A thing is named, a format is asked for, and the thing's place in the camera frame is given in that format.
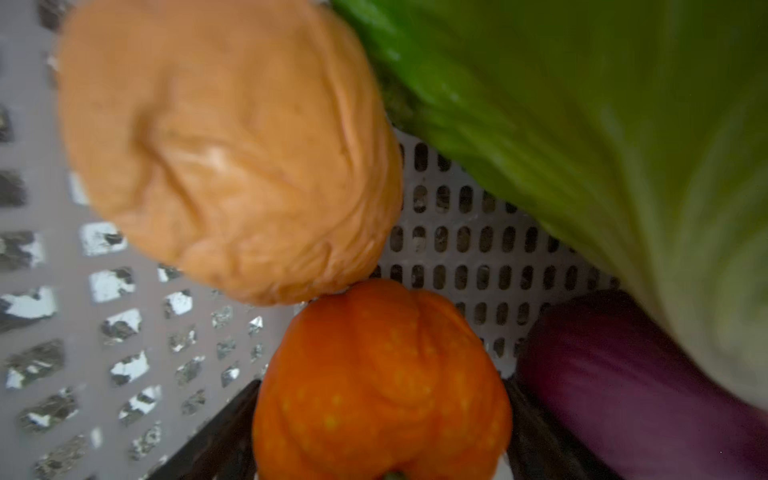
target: leafy green vegetable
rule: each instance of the leafy green vegetable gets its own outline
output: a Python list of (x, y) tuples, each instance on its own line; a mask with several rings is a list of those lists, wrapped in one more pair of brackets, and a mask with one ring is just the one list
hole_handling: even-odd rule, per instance
[(768, 2), (335, 0), (406, 131), (768, 407)]

